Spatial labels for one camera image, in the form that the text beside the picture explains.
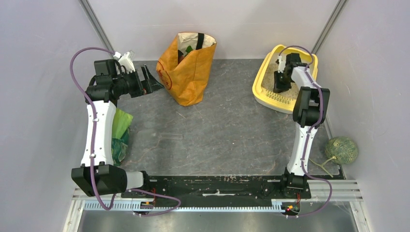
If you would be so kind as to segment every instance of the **green plastic bag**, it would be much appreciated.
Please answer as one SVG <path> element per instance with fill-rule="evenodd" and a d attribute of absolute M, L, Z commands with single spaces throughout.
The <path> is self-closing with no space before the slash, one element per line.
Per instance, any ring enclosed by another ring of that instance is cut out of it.
<path fill-rule="evenodd" d="M 114 166 L 119 166 L 124 160 L 130 136 L 130 125 L 133 116 L 117 108 L 113 120 L 111 139 L 111 154 Z"/>

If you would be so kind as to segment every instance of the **white wall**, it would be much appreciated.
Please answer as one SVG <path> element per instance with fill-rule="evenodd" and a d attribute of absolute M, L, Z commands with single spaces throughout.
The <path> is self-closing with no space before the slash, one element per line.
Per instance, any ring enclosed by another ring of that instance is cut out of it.
<path fill-rule="evenodd" d="M 337 0 L 89 0 L 114 49 L 158 60 L 181 31 L 217 39 L 215 58 L 264 58 L 277 44 L 312 49 Z"/>
<path fill-rule="evenodd" d="M 375 232 L 410 226 L 409 9 L 407 0 L 349 1 L 318 53 L 331 131 L 358 143 L 344 167 Z"/>
<path fill-rule="evenodd" d="M 62 230 L 87 126 L 68 67 L 86 46 L 102 44 L 77 0 L 1 1 L 0 231 Z M 107 57 L 79 56 L 83 86 Z"/>

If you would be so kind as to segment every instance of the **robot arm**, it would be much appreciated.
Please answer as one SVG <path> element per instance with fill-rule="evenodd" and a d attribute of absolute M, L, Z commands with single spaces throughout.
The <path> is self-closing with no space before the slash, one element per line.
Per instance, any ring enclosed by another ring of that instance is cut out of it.
<path fill-rule="evenodd" d="M 71 177 L 73 181 L 88 196 L 95 196 L 91 186 L 90 176 L 90 151 L 93 124 L 95 141 L 94 176 L 96 187 L 100 195 L 121 193 L 127 189 L 139 188 L 147 185 L 146 173 L 132 172 L 114 166 L 111 154 L 111 135 L 117 101 L 121 95 L 130 94 L 132 98 L 152 93 L 163 88 L 149 72 L 148 68 L 141 66 L 145 80 L 140 81 L 131 61 L 129 53 L 120 56 L 114 55 L 113 59 L 98 60 L 94 62 L 96 75 L 91 79 L 86 93 L 95 106 L 97 117 L 93 119 L 91 105 L 86 100 L 88 110 L 87 144 L 81 165 L 73 168 Z"/>
<path fill-rule="evenodd" d="M 282 175 L 282 186 L 286 192 L 305 191 L 308 189 L 307 176 L 304 169 L 308 169 L 308 159 L 313 139 L 318 127 L 324 122 L 330 91 L 322 88 L 311 80 L 307 64 L 302 63 L 298 53 L 286 56 L 286 65 L 281 57 L 278 58 L 279 69 L 274 73 L 274 92 L 280 93 L 290 89 L 291 82 L 299 87 L 299 94 L 293 109 L 293 120 L 296 122 L 296 136 L 291 159 Z M 323 100 L 320 102 L 318 88 L 322 91 Z M 319 125 L 312 126 L 320 118 L 320 104 L 323 104 L 323 115 Z"/>

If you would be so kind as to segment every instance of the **gray floor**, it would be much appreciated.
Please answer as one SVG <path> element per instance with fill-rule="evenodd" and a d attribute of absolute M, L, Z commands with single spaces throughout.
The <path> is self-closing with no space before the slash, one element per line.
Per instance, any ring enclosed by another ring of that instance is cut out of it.
<path fill-rule="evenodd" d="M 302 203 L 301 213 L 322 203 Z M 357 232 L 347 202 L 332 202 L 318 214 L 286 219 L 280 213 L 171 212 L 138 218 L 131 212 L 84 211 L 79 232 Z"/>
<path fill-rule="evenodd" d="M 139 73 L 141 64 L 158 76 L 156 61 L 135 62 Z M 292 154 L 295 123 L 291 115 L 255 101 L 251 87 L 261 64 L 261 59 L 215 60 L 204 100 L 193 106 L 178 105 L 166 90 L 122 97 L 118 107 L 134 119 L 121 167 L 149 175 L 282 174 Z M 322 125 L 311 150 L 314 161 L 326 160 L 327 140 Z M 326 167 L 338 174 L 338 165 Z M 326 174 L 313 163 L 308 171 Z"/>

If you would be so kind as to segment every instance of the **black cable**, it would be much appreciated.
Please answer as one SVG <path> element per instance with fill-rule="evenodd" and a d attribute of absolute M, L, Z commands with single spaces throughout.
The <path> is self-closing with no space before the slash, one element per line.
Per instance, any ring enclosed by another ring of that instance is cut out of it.
<path fill-rule="evenodd" d="M 124 65 L 121 65 L 121 67 L 124 68 L 124 72 L 125 72 L 125 74 L 127 74 L 127 69 L 125 68 L 125 66 L 124 66 Z"/>
<path fill-rule="evenodd" d="M 93 86 L 95 83 L 95 76 L 93 76 L 90 80 L 90 83 L 88 84 L 88 86 Z"/>
<path fill-rule="evenodd" d="M 115 59 L 114 62 L 115 62 L 115 64 L 117 65 L 117 67 L 118 67 L 118 69 L 119 69 L 119 73 L 120 73 L 121 75 L 124 75 L 124 73 L 122 72 L 121 65 L 119 64 L 118 60 Z"/>

